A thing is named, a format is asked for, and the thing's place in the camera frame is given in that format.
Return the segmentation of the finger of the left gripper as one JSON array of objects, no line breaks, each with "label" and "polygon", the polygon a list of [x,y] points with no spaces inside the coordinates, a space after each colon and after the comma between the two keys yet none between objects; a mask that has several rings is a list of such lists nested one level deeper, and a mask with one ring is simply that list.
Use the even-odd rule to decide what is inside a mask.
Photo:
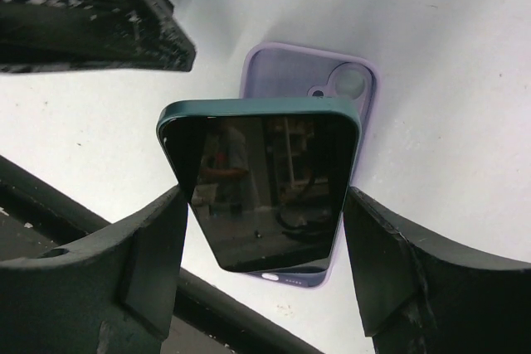
[{"label": "finger of the left gripper", "polygon": [[1,0],[1,71],[189,72],[196,49],[169,0]]}]

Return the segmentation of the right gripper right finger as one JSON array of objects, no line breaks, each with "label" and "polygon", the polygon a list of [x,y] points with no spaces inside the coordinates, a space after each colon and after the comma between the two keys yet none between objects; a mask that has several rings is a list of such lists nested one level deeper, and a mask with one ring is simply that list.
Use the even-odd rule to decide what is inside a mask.
[{"label": "right gripper right finger", "polygon": [[376,352],[529,352],[528,263],[450,240],[357,188],[348,191],[343,224]]}]

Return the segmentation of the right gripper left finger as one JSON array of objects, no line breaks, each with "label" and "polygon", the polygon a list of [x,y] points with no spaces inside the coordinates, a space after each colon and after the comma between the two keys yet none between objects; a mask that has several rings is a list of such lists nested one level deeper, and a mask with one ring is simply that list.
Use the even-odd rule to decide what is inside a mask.
[{"label": "right gripper left finger", "polygon": [[168,338],[188,220],[173,187],[121,221],[1,264],[4,353],[158,353]]}]

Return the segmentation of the black smartphone teal frame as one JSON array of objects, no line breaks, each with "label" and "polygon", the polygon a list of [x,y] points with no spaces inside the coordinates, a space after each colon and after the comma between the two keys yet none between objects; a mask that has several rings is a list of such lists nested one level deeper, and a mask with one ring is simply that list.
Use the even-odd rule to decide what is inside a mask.
[{"label": "black smartphone teal frame", "polygon": [[157,136],[222,269],[328,271],[362,136],[351,103],[181,100],[162,110]]}]

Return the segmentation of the lavender phone case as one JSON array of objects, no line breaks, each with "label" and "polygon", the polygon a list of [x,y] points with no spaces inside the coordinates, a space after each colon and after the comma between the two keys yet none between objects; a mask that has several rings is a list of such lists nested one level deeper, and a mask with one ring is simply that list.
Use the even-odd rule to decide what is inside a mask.
[{"label": "lavender phone case", "polygon": [[[247,54],[241,73],[242,98],[340,97],[358,113],[363,136],[368,126],[380,78],[363,58],[280,42],[264,42]],[[344,233],[339,217],[331,249],[318,259],[294,267],[252,274],[276,284],[303,289],[319,287],[329,277]]]}]

